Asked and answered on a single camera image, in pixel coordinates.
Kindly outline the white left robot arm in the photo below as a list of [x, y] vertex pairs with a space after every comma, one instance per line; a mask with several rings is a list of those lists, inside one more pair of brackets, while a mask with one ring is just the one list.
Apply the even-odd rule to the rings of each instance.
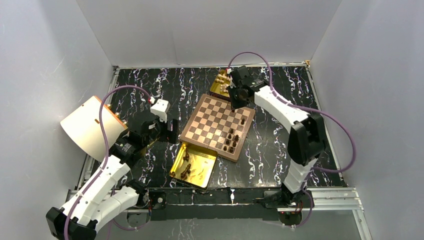
[[124, 210], [150, 206], [149, 189], [136, 180], [104, 199], [118, 180], [137, 164], [153, 143], [176, 144], [179, 121], [163, 120], [149, 113], [147, 120], [123, 130], [108, 144], [101, 166], [88, 182], [62, 207], [52, 207], [46, 214], [51, 234], [58, 240], [93, 240], [98, 231]]

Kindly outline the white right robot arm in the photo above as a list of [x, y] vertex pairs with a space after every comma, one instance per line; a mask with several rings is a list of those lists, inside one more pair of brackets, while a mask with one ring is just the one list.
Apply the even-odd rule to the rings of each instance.
[[274, 194], [272, 198], [288, 207], [295, 207], [302, 199], [312, 168], [327, 148], [323, 117], [292, 107], [272, 90], [269, 81], [254, 78], [246, 66], [228, 69], [227, 73], [230, 75], [227, 90], [232, 109], [254, 103], [270, 113], [287, 130], [290, 165], [281, 185], [281, 193]]

